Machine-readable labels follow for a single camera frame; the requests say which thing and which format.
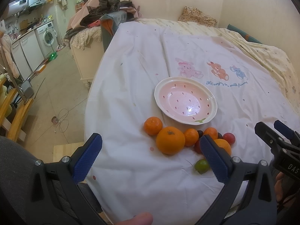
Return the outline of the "right hand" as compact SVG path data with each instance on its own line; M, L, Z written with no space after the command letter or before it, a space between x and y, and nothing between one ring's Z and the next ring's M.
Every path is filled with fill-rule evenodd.
M277 202L280 202L283 198L283 194L284 194L284 191L282 188L283 178L284 178L284 173L282 173L282 172L280 172L276 176L276 184L274 185L274 191L275 191Z

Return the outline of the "left hand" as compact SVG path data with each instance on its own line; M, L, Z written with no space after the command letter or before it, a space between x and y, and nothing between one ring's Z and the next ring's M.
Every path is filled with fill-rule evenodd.
M132 219L115 223L115 225L152 225L153 216L148 212L140 213Z

